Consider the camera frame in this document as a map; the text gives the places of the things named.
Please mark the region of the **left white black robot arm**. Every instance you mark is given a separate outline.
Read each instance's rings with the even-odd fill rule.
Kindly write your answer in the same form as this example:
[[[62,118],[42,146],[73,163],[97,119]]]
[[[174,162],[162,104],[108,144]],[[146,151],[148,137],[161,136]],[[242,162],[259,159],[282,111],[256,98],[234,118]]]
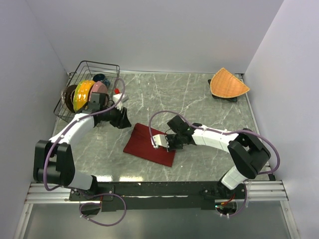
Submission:
[[[72,149],[98,123],[109,122],[113,127],[124,129],[131,127],[127,116],[127,108],[123,102],[127,100],[123,93],[112,96],[113,104],[107,105],[105,93],[92,93],[88,102],[80,109],[72,121],[57,135],[49,140],[40,140],[35,145],[33,178],[42,182],[46,190],[51,191],[63,186],[81,191],[87,200],[94,200],[99,194],[96,176],[79,172],[75,168]]]

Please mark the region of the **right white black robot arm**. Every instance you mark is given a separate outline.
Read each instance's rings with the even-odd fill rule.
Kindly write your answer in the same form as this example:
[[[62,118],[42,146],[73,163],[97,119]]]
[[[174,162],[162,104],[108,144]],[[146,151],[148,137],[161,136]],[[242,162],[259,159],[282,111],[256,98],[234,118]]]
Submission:
[[[219,195],[225,199],[235,193],[239,184],[247,179],[255,179],[271,157],[261,140],[247,133],[248,129],[230,135],[226,130],[217,133],[200,123],[191,127],[180,116],[174,116],[167,125],[174,132],[166,136],[169,151],[192,144],[213,147],[231,155],[234,166],[220,179],[218,186]]]

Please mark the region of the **dark red cloth napkin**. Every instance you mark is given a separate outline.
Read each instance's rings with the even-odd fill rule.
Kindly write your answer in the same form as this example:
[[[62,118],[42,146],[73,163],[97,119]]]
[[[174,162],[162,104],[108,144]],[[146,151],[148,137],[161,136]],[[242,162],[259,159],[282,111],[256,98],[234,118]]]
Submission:
[[[172,167],[175,157],[175,151],[167,152],[162,147],[154,148],[149,127],[141,123],[135,124],[123,152],[168,167]]]

